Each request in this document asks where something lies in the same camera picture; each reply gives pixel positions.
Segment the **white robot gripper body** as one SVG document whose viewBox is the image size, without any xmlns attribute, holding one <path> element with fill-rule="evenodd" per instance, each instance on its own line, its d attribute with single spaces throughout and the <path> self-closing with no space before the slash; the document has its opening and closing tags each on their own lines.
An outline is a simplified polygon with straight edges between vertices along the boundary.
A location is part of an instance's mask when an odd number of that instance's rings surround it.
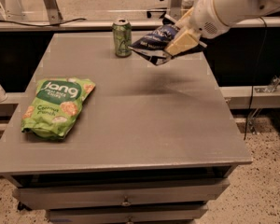
<svg viewBox="0 0 280 224">
<path fill-rule="evenodd" d="M 207 39 L 227 33 L 230 22 L 231 0 L 198 0 L 190 16 L 191 25 Z"/>
</svg>

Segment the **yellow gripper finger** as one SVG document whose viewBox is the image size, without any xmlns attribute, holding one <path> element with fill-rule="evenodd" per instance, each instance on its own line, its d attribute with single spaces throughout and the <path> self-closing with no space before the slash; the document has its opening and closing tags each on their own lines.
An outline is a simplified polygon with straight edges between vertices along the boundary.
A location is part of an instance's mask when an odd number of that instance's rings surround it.
<svg viewBox="0 0 280 224">
<path fill-rule="evenodd" d="M 182 28 L 166 34 L 168 43 L 164 48 L 166 56 L 176 56 L 198 46 L 201 34 L 192 28 Z"/>
<path fill-rule="evenodd" d="M 193 7 L 190 8 L 176 23 L 175 26 L 178 28 L 192 28 L 193 24 L 192 24 L 192 20 L 191 20 L 191 16 L 192 16 L 192 12 L 193 12 Z"/>
</svg>

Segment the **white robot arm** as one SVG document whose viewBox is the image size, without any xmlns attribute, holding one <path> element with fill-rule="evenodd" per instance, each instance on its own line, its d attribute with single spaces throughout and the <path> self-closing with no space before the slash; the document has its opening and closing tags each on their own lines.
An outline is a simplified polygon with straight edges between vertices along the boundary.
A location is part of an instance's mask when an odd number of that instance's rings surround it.
<svg viewBox="0 0 280 224">
<path fill-rule="evenodd" d="M 280 9 L 280 0 L 198 0 L 175 24 L 179 31 L 165 51 L 176 56 L 198 46 L 201 38 L 227 33 L 240 21 L 259 18 Z"/>
</svg>

